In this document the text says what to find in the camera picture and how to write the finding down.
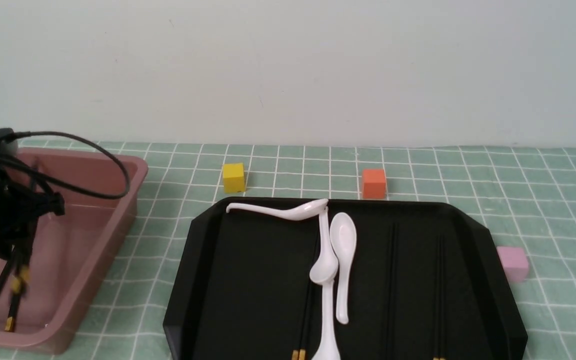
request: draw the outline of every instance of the white spoon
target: white spoon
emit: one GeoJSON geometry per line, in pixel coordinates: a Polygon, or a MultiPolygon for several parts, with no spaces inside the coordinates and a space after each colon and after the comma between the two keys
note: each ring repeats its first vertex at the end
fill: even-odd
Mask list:
{"type": "Polygon", "coordinates": [[[335,338],[334,309],[332,289],[335,280],[324,283],[321,289],[321,341],[311,360],[341,360],[337,339],[335,338]]]}
{"type": "Polygon", "coordinates": [[[339,260],[330,244],[327,207],[319,214],[319,238],[319,257],[310,269],[310,280],[317,285],[323,286],[335,278],[339,269],[339,260]]]}
{"type": "Polygon", "coordinates": [[[357,230],[345,212],[334,215],[330,223],[330,242],[339,260],[339,284],[336,287],[336,319],[348,324],[348,283],[350,268],[357,249],[357,230]]]}
{"type": "Polygon", "coordinates": [[[279,210],[273,209],[272,207],[250,205],[249,203],[233,202],[228,204],[226,207],[226,212],[230,213],[232,209],[240,209],[291,221],[302,221],[320,214],[320,212],[326,208],[326,205],[328,205],[328,200],[329,199],[327,198],[320,198],[318,200],[313,200],[288,210],[279,210]]]}

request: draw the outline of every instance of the wooden block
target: wooden block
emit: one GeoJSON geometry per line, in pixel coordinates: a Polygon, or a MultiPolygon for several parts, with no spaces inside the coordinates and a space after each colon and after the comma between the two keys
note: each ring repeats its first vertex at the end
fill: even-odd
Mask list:
{"type": "Polygon", "coordinates": [[[386,172],[382,168],[365,168],[361,173],[363,199],[386,198],[386,172]]]}
{"type": "Polygon", "coordinates": [[[223,164],[223,192],[226,194],[246,191],[244,164],[223,164]]]}
{"type": "Polygon", "coordinates": [[[508,281],[512,283],[524,281],[530,271],[524,249],[512,246],[498,246],[496,252],[499,254],[499,260],[501,260],[503,272],[505,272],[508,281]]]}

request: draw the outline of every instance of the table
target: table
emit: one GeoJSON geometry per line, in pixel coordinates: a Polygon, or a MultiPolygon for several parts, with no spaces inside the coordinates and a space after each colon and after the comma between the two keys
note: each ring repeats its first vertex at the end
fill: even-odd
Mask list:
{"type": "Polygon", "coordinates": [[[528,330],[525,358],[576,359],[576,148],[100,144],[150,166],[134,227],[66,353],[0,349],[0,360],[169,359],[163,316],[191,220],[231,196],[220,186],[224,162],[246,169],[247,191],[235,196],[358,199],[362,169],[383,168],[388,200],[455,205],[498,246],[528,254],[528,279],[511,285],[528,330]]]}

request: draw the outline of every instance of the white wall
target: white wall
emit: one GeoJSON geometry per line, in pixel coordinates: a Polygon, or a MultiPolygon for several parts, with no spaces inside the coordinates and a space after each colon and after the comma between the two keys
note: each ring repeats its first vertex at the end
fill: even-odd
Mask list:
{"type": "Polygon", "coordinates": [[[0,0],[0,126],[576,146],[576,1],[0,0]]]}

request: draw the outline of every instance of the black plastic tray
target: black plastic tray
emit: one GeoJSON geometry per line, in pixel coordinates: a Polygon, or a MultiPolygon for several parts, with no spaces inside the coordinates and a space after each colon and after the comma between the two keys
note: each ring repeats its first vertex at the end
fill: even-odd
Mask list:
{"type": "MultiPolygon", "coordinates": [[[[225,198],[192,221],[163,323],[174,360],[291,358],[318,219],[226,214],[226,206],[289,209],[307,201],[225,198]]],[[[487,228],[446,203],[330,200],[328,207],[329,219],[345,212],[357,230],[350,323],[334,324],[342,360],[386,360],[386,346],[398,360],[433,358],[439,235],[446,244],[446,358],[523,357],[528,335],[487,228]],[[393,258],[396,276],[389,275],[393,258]],[[391,301],[389,284],[396,289],[391,301]],[[389,319],[393,330],[387,336],[389,319]]],[[[321,287],[314,289],[310,356],[319,346],[322,321],[321,287]]]]}

